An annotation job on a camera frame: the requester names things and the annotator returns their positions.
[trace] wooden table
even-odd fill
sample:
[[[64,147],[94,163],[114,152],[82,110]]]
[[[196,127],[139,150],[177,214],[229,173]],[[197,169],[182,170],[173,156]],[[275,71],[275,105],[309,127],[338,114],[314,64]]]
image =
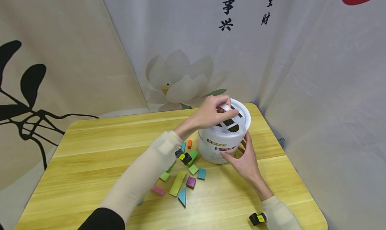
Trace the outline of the wooden table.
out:
[[[269,187],[294,212],[303,229],[327,229],[325,218],[263,116],[255,105],[245,105],[252,116],[249,132],[260,171]],[[194,111],[178,110],[73,123],[16,229],[77,229],[150,143],[163,131],[171,131]],[[192,149],[196,149],[197,132],[190,139],[193,139]],[[186,209],[169,194],[160,197],[149,192],[142,205],[134,210],[127,229],[266,229],[265,224],[259,227],[251,225],[248,217],[262,211],[261,202],[230,164],[214,165],[200,156],[195,164],[206,169],[206,179],[197,180],[194,190],[187,189]],[[158,180],[156,185],[168,193],[179,170],[191,175],[187,167],[177,161],[168,181]]]

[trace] light blue block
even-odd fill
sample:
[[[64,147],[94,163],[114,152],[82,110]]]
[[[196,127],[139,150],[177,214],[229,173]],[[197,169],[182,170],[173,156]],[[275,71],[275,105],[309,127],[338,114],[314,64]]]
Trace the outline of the light blue block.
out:
[[[205,169],[202,169],[202,168],[198,169],[198,176],[197,176],[198,179],[205,180],[205,175],[206,175]]]
[[[178,200],[186,207],[186,187],[178,194]]]

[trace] beige curtain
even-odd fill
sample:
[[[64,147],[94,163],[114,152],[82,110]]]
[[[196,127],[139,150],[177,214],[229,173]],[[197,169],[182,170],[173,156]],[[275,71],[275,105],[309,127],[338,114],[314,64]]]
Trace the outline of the beige curtain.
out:
[[[71,123],[149,110],[102,0],[0,0],[0,46],[0,222],[9,230]]]

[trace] black leaf print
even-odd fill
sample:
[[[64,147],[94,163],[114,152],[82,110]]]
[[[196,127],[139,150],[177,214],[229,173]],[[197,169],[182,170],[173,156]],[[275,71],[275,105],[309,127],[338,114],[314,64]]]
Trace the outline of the black leaf print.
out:
[[[15,116],[20,116],[29,111],[25,105],[8,104],[0,105],[0,121],[10,119]]]
[[[35,64],[29,67],[22,76],[20,87],[30,108],[35,105],[38,88],[45,74],[46,66],[44,64]]]
[[[0,47],[0,87],[3,81],[3,71],[5,65],[16,51],[21,47],[22,43],[18,40],[8,42]]]

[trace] beige sleeve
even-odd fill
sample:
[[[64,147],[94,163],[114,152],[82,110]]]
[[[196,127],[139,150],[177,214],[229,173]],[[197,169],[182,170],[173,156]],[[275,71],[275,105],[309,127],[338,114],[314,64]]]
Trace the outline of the beige sleeve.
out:
[[[127,223],[133,209],[176,160],[182,145],[174,132],[164,132],[122,174],[100,207],[108,208]]]
[[[295,215],[276,196],[262,202],[269,230],[301,230]]]

